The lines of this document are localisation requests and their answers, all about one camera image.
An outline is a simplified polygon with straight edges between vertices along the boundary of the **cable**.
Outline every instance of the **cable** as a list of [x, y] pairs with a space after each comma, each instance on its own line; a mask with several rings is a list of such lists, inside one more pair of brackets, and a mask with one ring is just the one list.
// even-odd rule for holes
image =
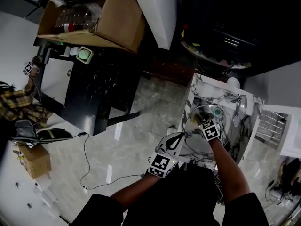
[[283, 196], [286, 200], [288, 200], [288, 201], [290, 201], [290, 202], [293, 202], [293, 199], [291, 199], [291, 198], [287, 198], [287, 197], [285, 197], [285, 196]]
[[[209, 75], [209, 74], [208, 74], [209, 71], [204, 70], [203, 67], [199, 64], [199, 62], [198, 62], [198, 57], [196, 57], [196, 61], [197, 61], [198, 66], [199, 66], [200, 69], [201, 69], [201, 71], [199, 71], [199, 72], [201, 72], [201, 74], [203, 74], [204, 76], [212, 77], [212, 78], [219, 78], [219, 77], [225, 77], [225, 76], [227, 76], [228, 74], [232, 73], [232, 71], [230, 71], [229, 73], [222, 74], [221, 76], [216, 76], [216, 74], [215, 74], [215, 75]], [[233, 65], [231, 65], [229, 68], [227, 68], [227, 69], [225, 69], [225, 70], [221, 70], [221, 71], [218, 71], [218, 72], [212, 72], [212, 73], [222, 73], [222, 72], [226, 72], [226, 71], [230, 70], [232, 67], [234, 67], [236, 64], [237, 64], [237, 63], [234, 63]]]
[[268, 205], [268, 206], [266, 206], [266, 207], [264, 207], [264, 208], [262, 208], [263, 210], [265, 210], [266, 208], [268, 208], [269, 206], [271, 206], [271, 205], [273, 205], [273, 204], [276, 204], [277, 202], [274, 202], [274, 203], [271, 203], [270, 205]]
[[170, 59], [171, 55], [163, 62], [163, 64], [161, 64], [161, 66], [163, 66], [169, 59]]
[[79, 181], [79, 183], [80, 183], [80, 185], [81, 185], [82, 187], [84, 187], [84, 186], [82, 185], [82, 183], [81, 183], [82, 179], [83, 179], [86, 175], [88, 175], [89, 172], [90, 172], [90, 170], [91, 170], [91, 166], [90, 166], [90, 163], [89, 163], [89, 161], [88, 161], [87, 154], [86, 154], [86, 141], [88, 140], [89, 137], [90, 137], [90, 135], [88, 134], [88, 137], [86, 138], [86, 140], [85, 140], [85, 142], [84, 142], [84, 153], [85, 153], [86, 161], [87, 161], [87, 163], [88, 163], [88, 165], [89, 165], [89, 170], [88, 170], [88, 172], [87, 172], [85, 175], [83, 175], [83, 177], [82, 177], [81, 180]]
[[216, 167], [216, 163], [215, 163], [214, 167], [212, 168], [213, 174], [215, 173], [215, 167]]
[[25, 126], [25, 127], [17, 127], [17, 129], [18, 129], [18, 128], [29, 128], [29, 127], [32, 127], [32, 126], [36, 125], [37, 123], [39, 123], [39, 122], [41, 121], [41, 119], [43, 118], [44, 113], [45, 113], [45, 107], [44, 107], [43, 104], [42, 104], [42, 99], [41, 99], [41, 95], [40, 95], [40, 93], [39, 93], [38, 87], [36, 86], [35, 82], [34, 82], [33, 79], [31, 78], [31, 76], [29, 76], [29, 78], [30, 78], [31, 81], [33, 82], [33, 84], [34, 84], [34, 86], [35, 86], [35, 88], [36, 88], [36, 90], [37, 90], [37, 93], [38, 93], [38, 95], [39, 95], [40, 103], [41, 103], [41, 106], [43, 107], [43, 114], [42, 114], [42, 116], [37, 120], [37, 122], [33, 123], [32, 125], [30, 125], [30, 126]]
[[267, 199], [267, 189], [268, 189], [269, 187], [267, 187], [266, 189], [265, 189], [265, 195], [264, 195], [264, 197], [265, 197], [265, 200], [268, 202], [268, 201], [271, 201], [271, 202], [279, 202], [279, 199], [278, 200], [271, 200], [271, 199]]
[[[77, 136], [80, 137], [80, 136], [83, 136], [83, 135], [88, 135], [88, 137], [86, 138], [86, 140], [85, 140], [85, 142], [84, 142], [84, 153], [85, 153], [86, 161], [87, 161], [87, 163], [88, 163], [88, 165], [89, 165], [89, 169], [88, 169], [88, 172], [81, 178], [81, 180], [79, 181], [79, 183], [80, 183], [80, 185], [81, 185], [82, 187], [86, 188], [85, 186], [82, 185], [81, 181], [82, 181], [82, 179], [83, 179], [86, 175], [88, 175], [88, 174], [90, 173], [90, 170], [91, 170], [91, 166], [90, 166], [89, 160], [88, 160], [88, 158], [87, 158], [87, 154], [86, 154], [86, 141], [89, 139], [90, 135], [89, 135], [88, 133], [82, 132], [82, 133], [79, 133]], [[115, 181], [113, 181], [113, 182], [111, 182], [111, 183], [102, 184], [102, 185], [99, 185], [99, 186], [96, 186], [96, 187], [93, 187], [93, 188], [90, 188], [90, 189], [88, 189], [88, 188], [86, 188], [86, 189], [87, 189], [88, 191], [90, 191], [90, 190], [96, 189], [96, 188], [101, 187], [101, 186], [110, 185], [110, 184], [112, 184], [112, 183], [114, 183], [114, 182], [116, 182], [116, 181], [118, 181], [119, 179], [122, 179], [122, 178], [129, 178], [129, 177], [141, 176], [141, 175], [142, 175], [142, 174], [138, 174], [138, 175], [130, 175], [130, 176], [123, 176], [123, 177], [120, 177], [120, 178], [116, 179]]]

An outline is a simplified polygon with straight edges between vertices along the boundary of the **marble countertop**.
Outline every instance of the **marble countertop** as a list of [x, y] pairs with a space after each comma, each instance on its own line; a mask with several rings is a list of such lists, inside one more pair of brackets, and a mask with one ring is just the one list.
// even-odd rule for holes
[[[232, 125], [232, 120], [238, 94], [246, 95], [247, 110], [245, 118], [235, 128]], [[264, 101], [255, 95], [195, 73], [184, 99], [183, 114], [178, 126], [178, 132], [185, 132], [186, 135], [186, 142], [182, 147], [180, 156], [197, 160], [199, 166], [214, 167], [215, 160], [208, 142], [193, 130], [191, 120], [188, 120], [188, 117], [191, 111], [199, 105], [209, 105], [200, 108], [200, 111], [205, 112], [213, 111], [220, 106], [225, 112], [216, 118], [222, 130], [221, 141], [226, 144], [225, 148], [239, 164], [250, 150], [263, 104]]]

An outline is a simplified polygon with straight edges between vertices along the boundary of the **wall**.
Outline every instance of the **wall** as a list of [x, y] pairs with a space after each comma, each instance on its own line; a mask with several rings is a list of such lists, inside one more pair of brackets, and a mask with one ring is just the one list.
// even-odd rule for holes
[[182, 0], [137, 0], [159, 48], [170, 49]]
[[[0, 81], [14, 83], [22, 89], [28, 80], [23, 74], [24, 63], [31, 61], [37, 48], [32, 44], [38, 26], [24, 19], [0, 12]], [[62, 226], [42, 210], [42, 202], [32, 189], [33, 183], [12, 152], [9, 143], [0, 167], [0, 213], [13, 226]]]
[[38, 26], [0, 12], [0, 81], [22, 89], [28, 80], [24, 63], [32, 60], [38, 48], [32, 46]]
[[265, 104], [301, 108], [301, 62], [246, 80], [244, 90], [265, 99]]

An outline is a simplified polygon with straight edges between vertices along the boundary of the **marble floor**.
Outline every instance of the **marble floor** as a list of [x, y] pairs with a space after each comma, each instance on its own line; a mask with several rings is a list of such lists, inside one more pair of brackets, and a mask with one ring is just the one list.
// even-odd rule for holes
[[[88, 188], [106, 184], [108, 165], [112, 166], [111, 181], [128, 175], [143, 174], [148, 168], [148, 157], [166, 135], [168, 127], [177, 125], [182, 114], [182, 101], [186, 87], [171, 82], [144, 77], [135, 95], [132, 112], [141, 115], [119, 126], [116, 125], [86, 142], [91, 171], [82, 180]], [[120, 114], [112, 109], [110, 117]], [[72, 135], [81, 131], [68, 122], [55, 125]], [[72, 222], [92, 194], [112, 195], [119, 189], [137, 181], [139, 176], [123, 178], [109, 186], [102, 186], [85, 194], [79, 181], [88, 170], [83, 146], [87, 136], [44, 145], [50, 153], [53, 184], [50, 190], [58, 199], [63, 217]]]
[[[108, 165], [112, 166], [111, 181], [133, 174], [143, 174], [147, 167], [147, 158], [154, 147], [166, 135], [168, 127], [177, 124], [183, 113], [183, 99], [186, 87], [156, 78], [141, 78], [135, 95], [132, 111], [141, 111], [135, 119], [108, 127], [97, 136], [90, 137], [86, 143], [86, 153], [91, 171], [82, 180], [88, 188], [106, 184]], [[119, 112], [111, 111], [111, 117]], [[55, 125], [64, 128], [72, 135], [81, 131], [68, 122]], [[123, 178], [114, 184], [102, 186], [84, 193], [79, 181], [88, 170], [83, 146], [87, 136], [73, 140], [45, 145], [50, 153], [53, 184], [50, 190], [58, 198], [58, 207], [62, 216], [72, 222], [92, 194], [111, 195], [119, 189], [137, 181], [139, 176]], [[266, 202], [264, 194], [269, 182], [277, 175], [282, 160], [274, 149], [255, 140], [247, 158], [240, 166], [250, 188], [260, 199], [270, 225], [276, 225], [290, 209], [293, 203], [281, 204]], [[214, 211], [215, 219], [222, 224], [225, 208], [219, 204]]]

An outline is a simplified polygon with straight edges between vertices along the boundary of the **small cardboard box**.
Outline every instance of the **small cardboard box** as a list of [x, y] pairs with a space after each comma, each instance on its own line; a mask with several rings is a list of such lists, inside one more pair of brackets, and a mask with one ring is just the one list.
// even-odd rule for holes
[[138, 53], [144, 36], [145, 18], [136, 0], [99, 0], [101, 18], [91, 30], [55, 34], [55, 24], [64, 6], [49, 1], [37, 37], [77, 45], [121, 48]]
[[24, 167], [32, 179], [51, 171], [49, 153], [42, 145], [35, 145], [32, 149], [19, 145], [19, 150], [24, 157]]

